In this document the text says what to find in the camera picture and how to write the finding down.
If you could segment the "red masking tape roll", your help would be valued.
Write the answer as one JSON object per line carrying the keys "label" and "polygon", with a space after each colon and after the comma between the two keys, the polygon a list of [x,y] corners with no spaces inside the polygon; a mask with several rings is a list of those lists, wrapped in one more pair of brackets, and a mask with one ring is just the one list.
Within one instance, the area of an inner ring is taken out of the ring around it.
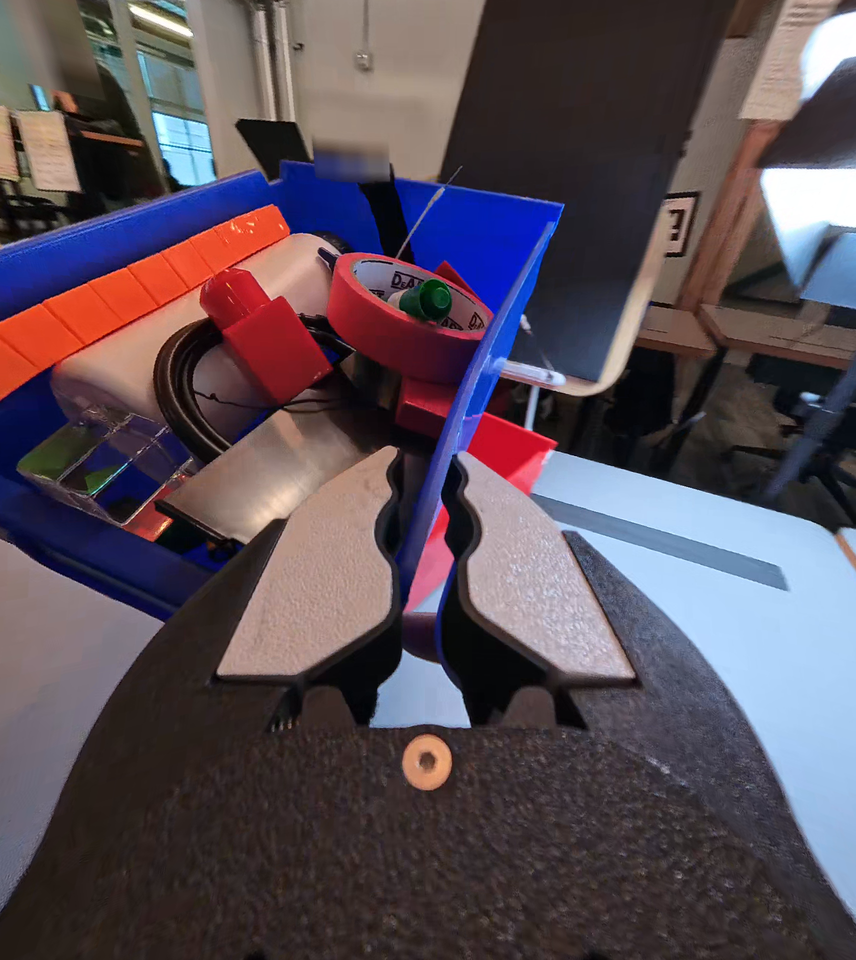
{"label": "red masking tape roll", "polygon": [[[399,308],[402,294],[435,281],[443,282],[451,294],[445,318],[417,318]],[[372,253],[335,258],[326,316],[359,354],[403,377],[441,385],[461,382],[494,319],[459,282]]]}

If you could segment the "white cylinder roll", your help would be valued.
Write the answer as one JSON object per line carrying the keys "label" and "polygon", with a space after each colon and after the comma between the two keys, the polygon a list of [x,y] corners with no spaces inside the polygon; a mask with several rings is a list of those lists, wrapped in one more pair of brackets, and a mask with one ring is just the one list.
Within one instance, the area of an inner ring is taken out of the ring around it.
{"label": "white cylinder roll", "polygon": [[[324,316],[331,270],[318,255],[320,248],[335,256],[351,251],[347,241],[331,232],[296,233],[242,260],[238,268],[250,272],[271,298],[283,297],[296,313]],[[156,359],[173,334],[206,317],[200,294],[195,287],[59,362],[50,385],[65,416],[73,419],[103,408],[165,426],[154,385]],[[199,362],[194,388],[202,393],[198,403],[206,419],[230,440],[268,406],[220,345]]]}

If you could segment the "black light stand pole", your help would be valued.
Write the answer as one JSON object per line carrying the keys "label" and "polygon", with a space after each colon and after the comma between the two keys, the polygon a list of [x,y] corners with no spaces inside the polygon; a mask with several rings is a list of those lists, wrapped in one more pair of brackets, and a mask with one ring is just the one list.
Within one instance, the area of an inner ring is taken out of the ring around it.
{"label": "black light stand pole", "polygon": [[785,487],[800,479],[803,469],[820,451],[837,428],[843,414],[856,397],[856,354],[821,404],[807,414],[804,429],[789,449],[776,473],[761,494],[766,506],[775,504]]}

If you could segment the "orange segmented plastic bar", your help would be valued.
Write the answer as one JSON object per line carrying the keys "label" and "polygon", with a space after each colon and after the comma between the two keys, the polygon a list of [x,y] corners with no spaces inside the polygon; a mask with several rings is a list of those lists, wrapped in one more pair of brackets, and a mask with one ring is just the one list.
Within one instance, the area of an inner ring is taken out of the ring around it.
{"label": "orange segmented plastic bar", "polygon": [[0,321],[0,402],[289,235],[277,206],[256,208]]}

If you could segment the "black white marker sign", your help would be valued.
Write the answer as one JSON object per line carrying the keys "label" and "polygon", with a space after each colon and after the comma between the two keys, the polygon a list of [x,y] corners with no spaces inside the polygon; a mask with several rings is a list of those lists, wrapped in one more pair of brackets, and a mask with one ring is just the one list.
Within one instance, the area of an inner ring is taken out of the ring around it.
{"label": "black white marker sign", "polygon": [[662,212],[667,222],[665,258],[684,258],[687,255],[701,191],[670,193],[662,201]]}

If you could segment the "studio softbox light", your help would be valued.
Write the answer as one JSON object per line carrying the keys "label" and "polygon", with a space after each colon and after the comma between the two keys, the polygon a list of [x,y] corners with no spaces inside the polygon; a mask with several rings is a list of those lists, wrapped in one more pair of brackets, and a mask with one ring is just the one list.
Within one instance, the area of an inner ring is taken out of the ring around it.
{"label": "studio softbox light", "polygon": [[781,260],[801,299],[856,309],[856,5],[811,35],[794,116],[759,162]]}

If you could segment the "blue storage bin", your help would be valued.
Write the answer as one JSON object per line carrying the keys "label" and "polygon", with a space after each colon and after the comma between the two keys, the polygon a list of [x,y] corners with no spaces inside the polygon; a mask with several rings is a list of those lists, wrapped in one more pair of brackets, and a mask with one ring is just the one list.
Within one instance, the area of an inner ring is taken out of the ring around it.
{"label": "blue storage bin", "polygon": [[[230,217],[277,206],[291,228],[329,230],[357,251],[377,240],[358,188],[317,179],[307,163],[286,161],[267,181],[246,172],[0,248],[0,321],[83,282],[158,254]],[[564,206],[555,201],[450,186],[414,235],[414,250],[465,268],[472,289],[497,306],[481,358],[468,368],[444,426],[440,453],[403,542],[401,585],[408,596],[426,539],[441,508],[449,462],[469,449],[519,320],[533,294]],[[0,402],[0,537],[86,588],[150,617],[173,616],[213,573],[162,546],[57,503],[16,478],[16,464],[65,422],[48,374]]]}

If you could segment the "red dome cap block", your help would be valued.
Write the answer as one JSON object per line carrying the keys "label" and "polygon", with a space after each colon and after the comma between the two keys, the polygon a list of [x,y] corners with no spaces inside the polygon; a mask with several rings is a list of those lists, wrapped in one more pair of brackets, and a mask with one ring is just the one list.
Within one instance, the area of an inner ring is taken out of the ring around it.
{"label": "red dome cap block", "polygon": [[284,406],[333,374],[290,303],[270,297],[249,271],[230,268],[210,277],[200,288],[199,304],[236,365],[271,406]]}

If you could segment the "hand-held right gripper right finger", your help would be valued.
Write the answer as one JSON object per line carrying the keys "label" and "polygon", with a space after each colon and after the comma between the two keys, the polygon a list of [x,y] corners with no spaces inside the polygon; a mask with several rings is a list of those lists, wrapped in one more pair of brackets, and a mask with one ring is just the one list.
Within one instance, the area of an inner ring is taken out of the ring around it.
{"label": "hand-held right gripper right finger", "polygon": [[637,672],[565,535],[529,495],[461,452],[442,502],[452,568],[438,656],[470,724],[496,724],[520,690],[580,724],[573,693],[626,690]]}

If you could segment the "green marker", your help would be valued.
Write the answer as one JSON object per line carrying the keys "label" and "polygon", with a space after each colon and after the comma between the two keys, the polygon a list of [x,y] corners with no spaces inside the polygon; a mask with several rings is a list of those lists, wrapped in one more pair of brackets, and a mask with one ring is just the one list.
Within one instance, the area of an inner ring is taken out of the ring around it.
{"label": "green marker", "polygon": [[410,318],[438,325],[449,317],[453,295],[443,280],[427,279],[416,286],[392,293],[386,303]]}

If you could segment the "black board book stand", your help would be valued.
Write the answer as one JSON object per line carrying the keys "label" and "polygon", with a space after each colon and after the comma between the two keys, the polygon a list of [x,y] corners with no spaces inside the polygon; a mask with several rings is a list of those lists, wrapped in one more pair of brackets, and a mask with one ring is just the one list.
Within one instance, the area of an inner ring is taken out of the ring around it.
{"label": "black board book stand", "polygon": [[283,162],[312,162],[295,121],[240,118],[234,126],[268,182],[280,178]]}
{"label": "black board book stand", "polygon": [[563,204],[526,315],[600,383],[735,2],[489,1],[440,173]]}

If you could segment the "white paper notice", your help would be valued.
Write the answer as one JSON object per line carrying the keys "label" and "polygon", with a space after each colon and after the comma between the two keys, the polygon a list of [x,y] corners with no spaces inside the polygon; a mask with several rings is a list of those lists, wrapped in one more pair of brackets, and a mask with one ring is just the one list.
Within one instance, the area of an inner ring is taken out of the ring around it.
{"label": "white paper notice", "polygon": [[803,94],[803,54],[814,32],[831,18],[838,1],[783,1],[759,58],[746,99],[743,121],[786,122]]}

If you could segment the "blue tinted clear cube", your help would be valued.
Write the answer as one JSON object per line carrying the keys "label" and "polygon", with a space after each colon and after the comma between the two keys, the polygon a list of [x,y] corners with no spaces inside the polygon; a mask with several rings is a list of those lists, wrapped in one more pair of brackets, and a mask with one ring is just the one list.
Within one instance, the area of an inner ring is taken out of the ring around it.
{"label": "blue tinted clear cube", "polygon": [[195,463],[169,426],[130,414],[92,453],[86,484],[112,522],[125,525],[178,474]]}

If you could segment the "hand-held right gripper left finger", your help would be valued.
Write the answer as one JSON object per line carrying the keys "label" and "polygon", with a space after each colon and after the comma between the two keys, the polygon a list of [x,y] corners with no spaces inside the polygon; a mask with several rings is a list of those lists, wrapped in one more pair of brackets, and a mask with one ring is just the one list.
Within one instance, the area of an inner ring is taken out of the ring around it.
{"label": "hand-held right gripper left finger", "polygon": [[323,484],[284,522],[217,667],[229,687],[304,702],[337,690],[356,724],[401,660],[403,455],[382,447]]}

